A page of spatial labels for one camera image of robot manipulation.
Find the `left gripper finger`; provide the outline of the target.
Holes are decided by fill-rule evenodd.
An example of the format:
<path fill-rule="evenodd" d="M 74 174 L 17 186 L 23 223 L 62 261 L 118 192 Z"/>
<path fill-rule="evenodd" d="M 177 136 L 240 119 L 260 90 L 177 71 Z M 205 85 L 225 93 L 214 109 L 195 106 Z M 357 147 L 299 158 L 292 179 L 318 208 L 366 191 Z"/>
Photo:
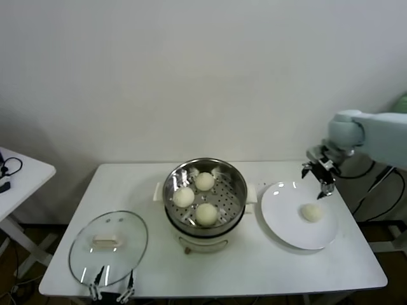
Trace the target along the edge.
<path fill-rule="evenodd" d="M 102 274 L 104 272 L 104 266 L 101 267 L 100 271 L 98 272 L 97 276 L 95 277 L 94 281 L 91 282 L 89 285 L 89 293 L 93 301 L 101 301 L 102 294 L 99 289 L 99 283 L 102 278 Z"/>
<path fill-rule="evenodd" d="M 134 271 L 131 270 L 131 272 L 129 273 L 126 290 L 116 298 L 116 302 L 128 302 L 134 295 L 134 293 Z"/>

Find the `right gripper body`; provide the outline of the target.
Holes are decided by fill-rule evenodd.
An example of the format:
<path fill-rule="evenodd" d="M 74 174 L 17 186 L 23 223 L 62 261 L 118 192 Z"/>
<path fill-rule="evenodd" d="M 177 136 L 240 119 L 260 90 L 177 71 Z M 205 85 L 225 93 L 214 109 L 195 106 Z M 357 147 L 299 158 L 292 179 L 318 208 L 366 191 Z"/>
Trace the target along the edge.
<path fill-rule="evenodd" d="M 323 139 L 320 144 L 308 148 L 306 156 L 310 170 L 321 184 L 334 184 L 334 174 L 339 173 L 343 163 L 343 151 L 330 140 Z"/>

